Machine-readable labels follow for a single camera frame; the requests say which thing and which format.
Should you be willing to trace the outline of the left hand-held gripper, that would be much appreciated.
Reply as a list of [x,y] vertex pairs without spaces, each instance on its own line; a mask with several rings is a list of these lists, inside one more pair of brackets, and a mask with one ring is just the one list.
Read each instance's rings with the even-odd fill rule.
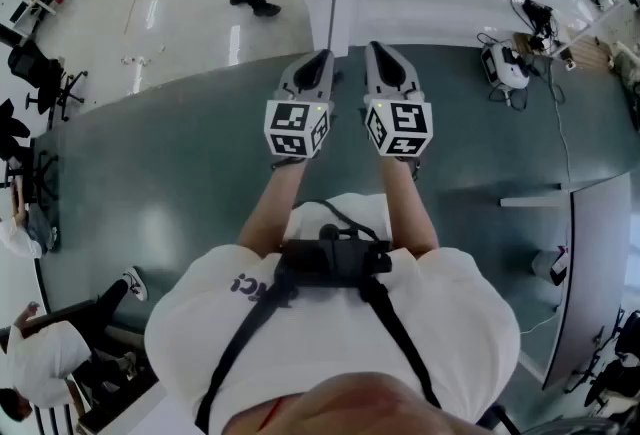
[[[283,72],[280,88],[309,97],[327,97],[334,74],[330,50],[303,55]],[[299,96],[269,100],[264,118],[264,136],[273,156],[272,169],[314,159],[328,136],[334,103],[330,100],[302,100]]]

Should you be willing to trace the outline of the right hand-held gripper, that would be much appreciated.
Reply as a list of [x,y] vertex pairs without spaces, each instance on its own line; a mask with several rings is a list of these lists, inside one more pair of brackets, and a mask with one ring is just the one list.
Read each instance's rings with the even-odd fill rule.
[[381,157],[408,164],[416,180],[420,157],[434,136],[432,107],[418,90],[416,69],[396,48],[378,41],[366,46],[365,62],[368,137]]

